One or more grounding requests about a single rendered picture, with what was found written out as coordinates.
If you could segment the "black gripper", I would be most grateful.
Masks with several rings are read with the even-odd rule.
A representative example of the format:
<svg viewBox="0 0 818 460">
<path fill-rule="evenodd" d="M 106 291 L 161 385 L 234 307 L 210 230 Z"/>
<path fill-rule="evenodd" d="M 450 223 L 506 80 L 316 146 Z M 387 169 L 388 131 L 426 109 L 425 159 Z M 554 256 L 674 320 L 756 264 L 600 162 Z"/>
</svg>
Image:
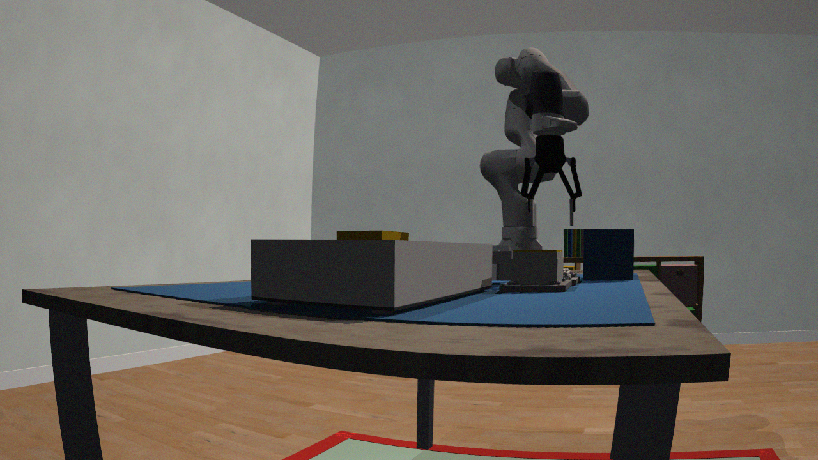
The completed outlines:
<svg viewBox="0 0 818 460">
<path fill-rule="evenodd" d="M 530 188 L 530 192 L 528 194 L 529 181 L 530 181 L 530 174 L 532 166 L 534 166 L 534 162 L 539 165 L 539 170 L 537 172 L 536 178 L 534 180 L 534 184 Z M 575 189 L 576 193 L 573 193 L 567 178 L 565 177 L 564 171 L 562 170 L 565 161 L 569 163 L 571 166 L 571 172 L 573 175 L 573 180 L 575 181 Z M 539 184 L 543 179 L 544 173 L 549 174 L 553 172 L 555 174 L 559 173 L 561 180 L 569 192 L 569 203 L 570 203 L 570 226 L 575 226 L 575 200 L 579 196 L 582 196 L 582 191 L 580 188 L 580 183 L 578 180 L 578 175 L 576 175 L 576 159 L 575 157 L 569 158 L 565 157 L 564 154 L 564 139 L 558 135 L 539 135 L 536 137 L 536 155 L 534 158 L 525 158 L 524 159 L 525 169 L 524 169 L 524 177 L 523 177 L 523 184 L 522 184 L 522 191 L 521 196 L 528 198 L 528 211 L 530 212 L 530 226 L 534 226 L 534 196 L 537 192 Z"/>
</svg>

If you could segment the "yellow plate with grid of black holes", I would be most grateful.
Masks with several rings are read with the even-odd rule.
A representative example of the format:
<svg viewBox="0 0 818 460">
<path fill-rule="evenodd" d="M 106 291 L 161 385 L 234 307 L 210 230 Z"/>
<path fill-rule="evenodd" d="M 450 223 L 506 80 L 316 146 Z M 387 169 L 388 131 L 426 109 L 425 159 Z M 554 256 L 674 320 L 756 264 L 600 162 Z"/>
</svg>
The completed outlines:
<svg viewBox="0 0 818 460">
<path fill-rule="evenodd" d="M 511 280 L 518 280 L 519 285 L 546 285 L 549 280 L 562 282 L 563 267 L 563 250 L 514 250 Z"/>
</svg>

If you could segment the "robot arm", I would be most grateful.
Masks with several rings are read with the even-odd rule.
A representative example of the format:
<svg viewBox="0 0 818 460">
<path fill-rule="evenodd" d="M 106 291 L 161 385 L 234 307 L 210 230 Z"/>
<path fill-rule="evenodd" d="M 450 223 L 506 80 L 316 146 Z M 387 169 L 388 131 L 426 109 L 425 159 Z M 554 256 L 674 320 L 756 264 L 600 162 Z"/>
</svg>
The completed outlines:
<svg viewBox="0 0 818 460">
<path fill-rule="evenodd" d="M 502 242 L 498 245 L 509 245 L 512 251 L 542 250 L 537 239 L 536 202 L 534 226 L 530 226 L 528 198 L 521 195 L 518 185 L 523 183 L 524 158 L 535 157 L 537 136 L 575 131 L 576 125 L 587 120 L 589 104 L 569 77 L 533 47 L 523 49 L 519 58 L 498 60 L 495 77 L 497 82 L 515 88 L 507 100 L 504 133 L 509 142 L 520 147 L 486 152 L 480 163 L 483 178 L 502 200 Z"/>
</svg>

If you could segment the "blue bench mat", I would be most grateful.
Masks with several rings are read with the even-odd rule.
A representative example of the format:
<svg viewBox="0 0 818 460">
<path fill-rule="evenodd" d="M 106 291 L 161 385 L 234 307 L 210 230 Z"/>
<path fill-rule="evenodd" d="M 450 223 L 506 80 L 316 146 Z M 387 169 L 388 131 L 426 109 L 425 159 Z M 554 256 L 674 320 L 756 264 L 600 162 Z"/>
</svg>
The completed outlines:
<svg viewBox="0 0 818 460">
<path fill-rule="evenodd" d="M 493 280 L 493 287 L 377 314 L 368 309 L 314 305 L 268 305 L 251 300 L 249 282 L 184 284 L 169 286 L 123 286 L 111 290 L 156 295 L 169 299 L 197 301 L 256 309 L 290 312 L 328 318 L 392 321 L 426 325 L 501 327 L 610 327 L 655 326 L 638 275 L 633 280 L 583 280 L 565 292 L 500 292 L 507 280 Z"/>
</svg>

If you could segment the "yellow bin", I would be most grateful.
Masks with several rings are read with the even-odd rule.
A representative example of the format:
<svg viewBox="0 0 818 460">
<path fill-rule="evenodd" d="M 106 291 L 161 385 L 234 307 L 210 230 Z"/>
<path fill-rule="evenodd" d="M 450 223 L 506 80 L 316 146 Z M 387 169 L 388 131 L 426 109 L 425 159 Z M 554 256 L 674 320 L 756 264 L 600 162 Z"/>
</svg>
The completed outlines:
<svg viewBox="0 0 818 460">
<path fill-rule="evenodd" d="M 405 240 L 409 233 L 388 231 L 337 231 L 337 240 Z"/>
</svg>

